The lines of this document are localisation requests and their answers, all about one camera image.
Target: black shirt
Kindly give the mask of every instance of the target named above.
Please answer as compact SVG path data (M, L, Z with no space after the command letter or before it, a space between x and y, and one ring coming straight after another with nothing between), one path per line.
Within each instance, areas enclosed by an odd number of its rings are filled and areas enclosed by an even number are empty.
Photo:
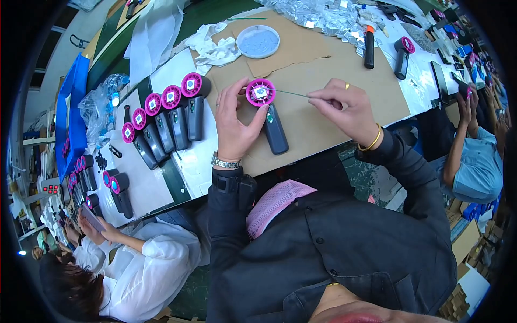
M386 130L378 149L356 158L385 166L407 190L404 214L317 191L250 243L237 194L209 189L207 322L307 322L331 282L389 309L436 313L457 283L457 267L435 172Z

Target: lips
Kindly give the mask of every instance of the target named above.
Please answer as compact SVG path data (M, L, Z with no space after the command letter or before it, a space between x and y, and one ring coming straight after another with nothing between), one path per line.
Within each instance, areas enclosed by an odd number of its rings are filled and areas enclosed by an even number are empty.
M329 323L382 323L380 317L367 313L350 313L335 317Z

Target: blue bin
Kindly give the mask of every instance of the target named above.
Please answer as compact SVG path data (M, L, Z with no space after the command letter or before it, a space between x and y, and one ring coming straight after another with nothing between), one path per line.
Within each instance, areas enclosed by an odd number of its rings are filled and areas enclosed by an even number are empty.
M59 181L63 182L65 176L73 170L73 164L84 154L87 146L86 125L81 117L77 105L86 95L86 78L90 60L81 54L77 56L63 81L63 85L57 95L56 108L56 168ZM67 105L66 98L70 96L70 113L68 116L68 136L70 137L70 152L66 159L61 155L67 138Z

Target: gold bangle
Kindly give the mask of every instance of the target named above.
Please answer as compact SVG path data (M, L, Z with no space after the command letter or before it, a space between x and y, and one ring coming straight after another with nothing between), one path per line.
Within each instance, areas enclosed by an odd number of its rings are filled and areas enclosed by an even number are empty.
M370 150L370 148L373 147L373 145L375 145L375 143L377 142L377 140L379 140L379 137L381 136L381 125L379 125L378 122L377 123L377 127L379 127L379 132L377 133L377 138L375 138L375 140L373 141L373 143L368 146L368 148L361 148L361 145L359 145L359 143L357 144L357 149L359 149L360 151L367 151L367 150Z

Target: aluminum foil pieces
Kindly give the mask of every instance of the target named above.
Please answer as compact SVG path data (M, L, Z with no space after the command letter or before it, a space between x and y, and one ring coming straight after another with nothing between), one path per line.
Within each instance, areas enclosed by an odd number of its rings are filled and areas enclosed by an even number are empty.
M335 36L357 48L363 57L366 48L364 32L357 23L356 7L348 0L255 0L273 9L297 25L305 28L320 28L321 33Z

